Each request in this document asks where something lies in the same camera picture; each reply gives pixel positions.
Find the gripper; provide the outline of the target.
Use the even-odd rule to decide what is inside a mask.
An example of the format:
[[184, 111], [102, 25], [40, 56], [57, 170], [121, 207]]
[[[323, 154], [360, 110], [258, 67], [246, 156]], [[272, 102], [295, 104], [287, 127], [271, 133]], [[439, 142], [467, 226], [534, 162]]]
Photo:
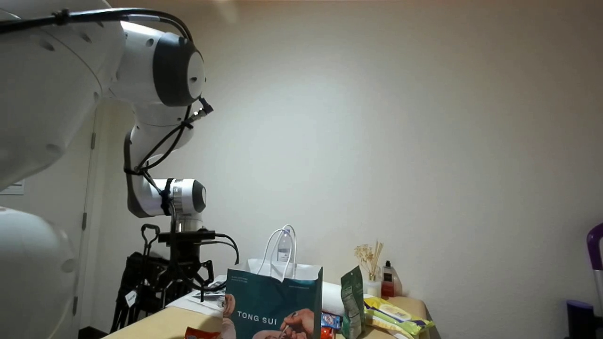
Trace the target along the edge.
[[171, 246], [171, 261], [179, 279], [187, 279], [191, 288], [198, 291], [198, 300], [204, 302], [204, 293], [214, 281], [211, 260], [200, 262], [200, 245], [192, 242], [179, 242]]

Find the red wrapper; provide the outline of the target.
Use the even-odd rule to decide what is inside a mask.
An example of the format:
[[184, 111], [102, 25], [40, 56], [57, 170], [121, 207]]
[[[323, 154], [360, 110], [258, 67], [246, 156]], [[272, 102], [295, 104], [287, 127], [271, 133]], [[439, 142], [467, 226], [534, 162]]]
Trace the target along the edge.
[[183, 339], [221, 339], [221, 333], [207, 332], [197, 328], [187, 327]]

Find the teal paper bag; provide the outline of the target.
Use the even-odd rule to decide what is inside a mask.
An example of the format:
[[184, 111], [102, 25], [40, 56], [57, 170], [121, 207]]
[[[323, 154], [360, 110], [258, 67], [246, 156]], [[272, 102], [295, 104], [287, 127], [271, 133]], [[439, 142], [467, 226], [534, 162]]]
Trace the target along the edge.
[[[295, 240], [288, 262], [278, 262], [285, 228]], [[320, 339], [323, 268], [296, 262], [295, 229], [269, 237], [261, 259], [228, 269], [221, 339]]]

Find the printed leaflets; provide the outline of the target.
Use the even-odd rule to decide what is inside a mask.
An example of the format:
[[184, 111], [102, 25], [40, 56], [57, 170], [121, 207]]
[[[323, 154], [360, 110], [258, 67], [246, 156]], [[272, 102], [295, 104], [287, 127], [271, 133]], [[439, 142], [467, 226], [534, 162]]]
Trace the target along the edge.
[[211, 317], [222, 317], [225, 304], [226, 287], [217, 291], [193, 290], [185, 296], [171, 302], [167, 307], [178, 307], [194, 313]]

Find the black folding rack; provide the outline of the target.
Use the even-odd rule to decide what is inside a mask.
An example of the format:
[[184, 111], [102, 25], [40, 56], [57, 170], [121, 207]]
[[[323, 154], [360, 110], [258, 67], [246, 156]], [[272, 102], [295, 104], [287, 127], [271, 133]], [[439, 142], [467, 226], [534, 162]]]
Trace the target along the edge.
[[192, 291], [176, 276], [168, 259], [151, 251], [152, 244], [159, 238], [159, 226], [144, 224], [141, 234], [144, 248], [126, 259], [110, 333], [137, 322], [141, 313], [162, 311]]

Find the clear water bottle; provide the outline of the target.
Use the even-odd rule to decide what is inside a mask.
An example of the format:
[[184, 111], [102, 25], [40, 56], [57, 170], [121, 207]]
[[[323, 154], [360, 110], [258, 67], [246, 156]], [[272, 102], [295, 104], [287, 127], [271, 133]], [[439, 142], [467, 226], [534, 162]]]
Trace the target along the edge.
[[295, 240], [292, 230], [285, 228], [280, 233], [277, 241], [277, 260], [278, 262], [288, 262], [294, 253]]

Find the white rolled towel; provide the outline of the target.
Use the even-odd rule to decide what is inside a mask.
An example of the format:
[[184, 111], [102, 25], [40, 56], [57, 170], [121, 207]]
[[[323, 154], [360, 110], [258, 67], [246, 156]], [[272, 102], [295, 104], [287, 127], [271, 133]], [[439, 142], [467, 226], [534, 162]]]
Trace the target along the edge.
[[322, 311], [324, 313], [343, 316], [344, 305], [341, 300], [341, 285], [335, 283], [322, 283]]

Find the green standing pouch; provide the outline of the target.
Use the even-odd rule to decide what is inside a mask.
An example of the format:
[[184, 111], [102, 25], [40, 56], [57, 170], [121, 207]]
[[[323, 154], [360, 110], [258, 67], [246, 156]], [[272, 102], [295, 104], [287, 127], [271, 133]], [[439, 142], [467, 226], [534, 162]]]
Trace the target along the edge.
[[356, 266], [341, 279], [341, 301], [344, 306], [341, 335], [345, 339], [360, 339], [365, 331], [364, 285], [360, 266]]

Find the white door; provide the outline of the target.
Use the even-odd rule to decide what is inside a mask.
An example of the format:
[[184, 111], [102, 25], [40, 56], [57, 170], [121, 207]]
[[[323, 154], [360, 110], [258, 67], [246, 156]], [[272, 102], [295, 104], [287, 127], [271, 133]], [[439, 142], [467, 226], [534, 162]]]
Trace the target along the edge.
[[97, 109], [63, 157], [0, 194], [0, 339], [77, 339]]

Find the reed diffuser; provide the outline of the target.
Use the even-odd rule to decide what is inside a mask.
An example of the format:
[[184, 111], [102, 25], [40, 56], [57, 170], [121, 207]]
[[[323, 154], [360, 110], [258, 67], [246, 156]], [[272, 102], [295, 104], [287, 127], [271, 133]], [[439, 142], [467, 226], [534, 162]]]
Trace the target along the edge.
[[360, 269], [366, 273], [364, 282], [365, 294], [381, 296], [381, 266], [380, 258], [383, 251], [383, 242], [375, 240], [374, 244], [362, 244], [354, 249], [355, 258]]

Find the red liquid pump bottle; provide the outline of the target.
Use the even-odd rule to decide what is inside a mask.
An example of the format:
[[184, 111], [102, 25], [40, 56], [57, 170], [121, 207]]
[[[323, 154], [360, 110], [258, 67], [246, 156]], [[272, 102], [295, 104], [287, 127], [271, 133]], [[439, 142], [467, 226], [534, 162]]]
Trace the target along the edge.
[[383, 298], [393, 298], [403, 296], [403, 286], [398, 273], [392, 266], [390, 260], [386, 260], [383, 266], [383, 279], [381, 285], [381, 296]]

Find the pale yellow packet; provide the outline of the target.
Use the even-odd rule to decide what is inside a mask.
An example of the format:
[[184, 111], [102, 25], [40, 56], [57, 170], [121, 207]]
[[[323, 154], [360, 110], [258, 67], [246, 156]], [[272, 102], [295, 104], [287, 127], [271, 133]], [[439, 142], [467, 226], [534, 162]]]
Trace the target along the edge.
[[390, 336], [394, 337], [395, 339], [418, 339], [418, 337], [403, 330], [400, 326], [386, 322], [385, 320], [379, 317], [374, 317], [370, 314], [365, 316], [365, 323], [366, 325], [376, 328], [377, 330], [383, 330], [389, 333]]

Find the yellow green wipes packet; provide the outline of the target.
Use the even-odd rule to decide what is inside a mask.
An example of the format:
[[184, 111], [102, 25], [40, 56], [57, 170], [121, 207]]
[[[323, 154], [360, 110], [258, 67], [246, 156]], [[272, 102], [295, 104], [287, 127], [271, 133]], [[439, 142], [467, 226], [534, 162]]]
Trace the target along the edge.
[[364, 298], [365, 316], [370, 314], [379, 317], [386, 322], [396, 324], [412, 335], [420, 337], [433, 328], [432, 321], [426, 318], [416, 317], [404, 309], [377, 297]]

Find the dark purple bin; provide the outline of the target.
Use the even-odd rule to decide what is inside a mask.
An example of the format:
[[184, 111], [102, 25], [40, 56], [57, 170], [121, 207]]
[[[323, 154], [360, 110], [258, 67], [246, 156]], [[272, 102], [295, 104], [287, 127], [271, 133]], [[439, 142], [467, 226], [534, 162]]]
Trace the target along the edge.
[[596, 318], [590, 303], [567, 300], [567, 329], [565, 339], [596, 339]]

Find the purple vacuum cleaner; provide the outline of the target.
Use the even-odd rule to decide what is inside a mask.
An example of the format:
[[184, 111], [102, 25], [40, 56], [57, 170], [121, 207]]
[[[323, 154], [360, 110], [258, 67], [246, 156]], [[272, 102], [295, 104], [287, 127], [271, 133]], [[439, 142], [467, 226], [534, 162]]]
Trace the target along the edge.
[[587, 314], [586, 339], [603, 339], [603, 223], [594, 226], [587, 234], [587, 251], [594, 273], [595, 289], [601, 308], [597, 317], [594, 310]]

